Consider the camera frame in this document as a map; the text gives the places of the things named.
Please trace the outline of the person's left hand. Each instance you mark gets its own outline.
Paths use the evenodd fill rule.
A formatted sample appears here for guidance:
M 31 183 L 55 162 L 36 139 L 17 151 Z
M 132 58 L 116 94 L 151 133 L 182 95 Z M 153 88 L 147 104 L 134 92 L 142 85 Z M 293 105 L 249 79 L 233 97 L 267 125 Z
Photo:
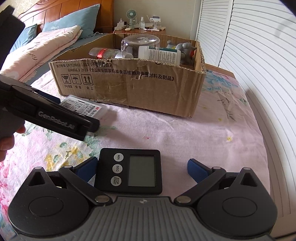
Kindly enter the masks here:
M 0 140 L 0 161 L 2 162 L 6 158 L 7 151 L 12 149 L 15 145 L 14 135 L 1 138 Z

